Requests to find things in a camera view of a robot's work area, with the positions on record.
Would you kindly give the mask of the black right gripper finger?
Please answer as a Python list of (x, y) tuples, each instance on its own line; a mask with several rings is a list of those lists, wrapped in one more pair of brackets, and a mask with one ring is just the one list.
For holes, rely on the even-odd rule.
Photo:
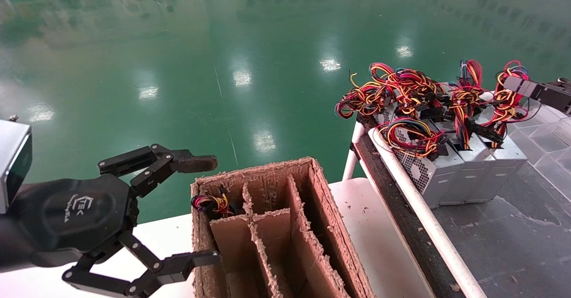
[(509, 76), (504, 81), (504, 88), (530, 99), (542, 99), (543, 86), (531, 80)]

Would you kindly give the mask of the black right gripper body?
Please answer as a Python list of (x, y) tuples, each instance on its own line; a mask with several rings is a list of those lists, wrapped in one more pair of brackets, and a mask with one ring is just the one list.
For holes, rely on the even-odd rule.
[(540, 103), (569, 115), (571, 113), (570, 82), (550, 82), (544, 85)]

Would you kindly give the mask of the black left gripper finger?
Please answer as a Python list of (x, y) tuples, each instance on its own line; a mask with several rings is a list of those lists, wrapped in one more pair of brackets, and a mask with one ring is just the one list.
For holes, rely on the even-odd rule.
[(130, 181), (131, 198), (144, 198), (174, 173), (210, 172), (217, 166), (214, 155), (195, 156), (187, 149), (171, 150), (159, 144), (106, 158), (98, 164), (100, 174), (117, 178), (140, 172)]
[[(95, 264), (127, 249), (144, 266), (145, 271), (133, 281), (92, 273)], [(219, 264), (220, 253), (214, 250), (185, 252), (160, 260), (143, 245), (131, 231), (106, 241), (90, 253), (82, 255), (78, 263), (62, 275), (64, 282), (78, 290), (113, 298), (149, 298), (162, 286), (185, 282), (197, 267)]]

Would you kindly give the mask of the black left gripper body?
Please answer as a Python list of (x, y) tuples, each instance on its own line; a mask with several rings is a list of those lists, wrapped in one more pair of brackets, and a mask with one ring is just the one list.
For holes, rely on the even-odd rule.
[(110, 174), (25, 184), (12, 203), (12, 268), (105, 260), (138, 213), (130, 186)]

